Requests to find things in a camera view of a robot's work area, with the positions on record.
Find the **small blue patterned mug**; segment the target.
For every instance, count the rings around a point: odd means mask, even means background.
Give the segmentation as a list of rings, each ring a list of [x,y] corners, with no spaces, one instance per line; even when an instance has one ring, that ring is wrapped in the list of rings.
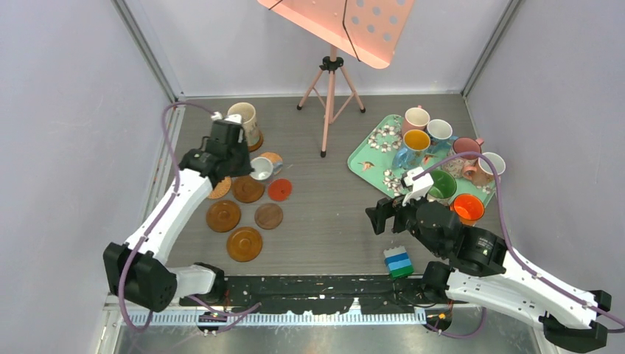
[[[270,183],[282,170],[281,168],[275,171],[271,161],[261,156],[251,160],[251,167],[253,170],[250,173],[250,177],[265,184]]]

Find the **dark walnut coaster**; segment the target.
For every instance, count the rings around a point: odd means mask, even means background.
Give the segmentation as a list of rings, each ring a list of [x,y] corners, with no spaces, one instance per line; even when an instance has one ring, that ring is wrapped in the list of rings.
[[[257,208],[254,220],[261,229],[271,230],[281,224],[283,217],[283,210],[278,204],[266,203]]]

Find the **red round paper coaster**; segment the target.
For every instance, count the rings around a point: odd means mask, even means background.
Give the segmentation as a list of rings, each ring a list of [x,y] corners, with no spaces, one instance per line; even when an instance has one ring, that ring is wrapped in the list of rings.
[[[286,201],[292,191],[292,183],[286,178],[279,178],[270,183],[268,187],[268,196],[273,201]]]

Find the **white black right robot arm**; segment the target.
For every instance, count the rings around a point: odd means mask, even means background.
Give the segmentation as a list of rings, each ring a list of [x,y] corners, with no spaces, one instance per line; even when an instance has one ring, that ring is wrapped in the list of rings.
[[[555,280],[488,230],[464,225],[438,202],[383,198],[365,210],[374,233],[393,218],[394,233],[408,232],[438,259],[427,264],[421,293],[429,302],[469,302],[543,331],[552,344],[588,353],[607,344],[597,317],[610,311],[605,291],[585,291]]]

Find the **yellow inside blue mug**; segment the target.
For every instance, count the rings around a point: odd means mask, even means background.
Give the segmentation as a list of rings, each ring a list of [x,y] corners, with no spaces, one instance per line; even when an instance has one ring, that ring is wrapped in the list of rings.
[[[418,167],[429,147],[430,137],[427,133],[418,129],[407,131],[402,138],[400,149],[393,158],[392,168],[411,170]]]

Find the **orange mug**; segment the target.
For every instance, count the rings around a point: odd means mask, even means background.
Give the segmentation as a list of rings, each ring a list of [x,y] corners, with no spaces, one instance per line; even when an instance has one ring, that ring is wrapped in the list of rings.
[[[468,193],[456,196],[450,204],[450,209],[459,216],[463,224],[468,226],[474,226],[485,213],[483,202]]]

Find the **cream shell pattern mug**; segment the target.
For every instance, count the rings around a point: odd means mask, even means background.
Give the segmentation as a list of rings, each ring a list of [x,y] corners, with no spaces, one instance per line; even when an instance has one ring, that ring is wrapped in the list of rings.
[[[257,125],[255,107],[250,103],[235,103],[228,109],[229,114],[240,114],[242,116],[242,126],[248,146],[254,145],[259,139],[259,133],[261,133]]]

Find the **large ridged brown wooden coaster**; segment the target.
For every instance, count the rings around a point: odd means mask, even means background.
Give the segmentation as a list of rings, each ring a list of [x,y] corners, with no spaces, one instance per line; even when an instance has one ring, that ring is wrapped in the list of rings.
[[[258,201],[265,193],[265,185],[250,176],[234,179],[231,188],[234,198],[245,204]]]

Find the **woven rattan coaster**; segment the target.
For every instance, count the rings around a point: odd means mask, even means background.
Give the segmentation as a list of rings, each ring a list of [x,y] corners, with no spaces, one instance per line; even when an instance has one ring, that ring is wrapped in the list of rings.
[[[225,177],[217,186],[209,193],[208,199],[214,200],[222,198],[228,194],[231,189],[232,180],[231,177]]]
[[[265,152],[262,153],[260,156],[270,160],[275,171],[281,169],[283,166],[283,159],[278,153]]]

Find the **green inside cream mug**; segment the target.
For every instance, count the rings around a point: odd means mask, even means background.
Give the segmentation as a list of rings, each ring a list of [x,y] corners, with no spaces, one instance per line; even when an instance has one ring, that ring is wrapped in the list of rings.
[[[444,170],[433,170],[430,176],[433,179],[433,186],[427,193],[427,200],[449,206],[457,190],[456,179]]]

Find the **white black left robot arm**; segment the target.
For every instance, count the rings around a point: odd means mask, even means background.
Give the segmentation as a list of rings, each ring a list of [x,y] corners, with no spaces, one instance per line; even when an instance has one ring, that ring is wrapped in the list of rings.
[[[110,243],[103,252],[110,290],[153,312],[171,301],[198,295],[218,305],[226,295],[223,271],[205,263],[166,266],[172,247],[193,212],[226,177],[247,176],[252,167],[239,114],[212,123],[199,148],[180,161],[176,180],[144,223],[123,243]]]

